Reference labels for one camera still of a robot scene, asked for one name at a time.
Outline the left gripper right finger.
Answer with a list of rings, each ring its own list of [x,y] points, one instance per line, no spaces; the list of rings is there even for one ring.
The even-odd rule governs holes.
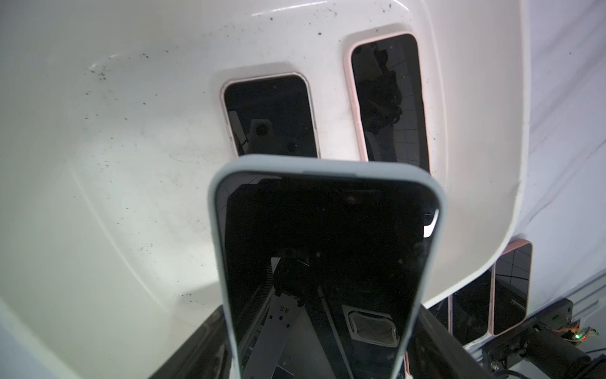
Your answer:
[[[407,353],[413,378],[492,378],[424,306],[419,309]]]

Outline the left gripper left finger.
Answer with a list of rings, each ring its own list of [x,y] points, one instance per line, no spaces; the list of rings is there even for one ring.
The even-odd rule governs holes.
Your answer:
[[[219,306],[150,378],[228,379],[231,363],[227,322]]]

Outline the black phone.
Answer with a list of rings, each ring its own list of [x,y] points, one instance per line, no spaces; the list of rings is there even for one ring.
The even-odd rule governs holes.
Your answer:
[[[491,298],[489,332],[500,336],[525,321],[528,314],[533,243],[510,242],[489,270]]]
[[[462,345],[480,339],[489,331],[492,273],[484,272],[452,295],[452,334]]]

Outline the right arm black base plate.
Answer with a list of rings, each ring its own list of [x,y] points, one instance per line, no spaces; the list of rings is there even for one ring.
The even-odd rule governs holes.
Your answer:
[[[577,323],[573,321],[573,307],[571,300],[562,298],[527,317],[520,325],[483,345],[480,349],[480,364],[490,372],[511,369],[524,360],[526,346],[534,334],[548,330],[562,336],[570,328],[575,328]]]

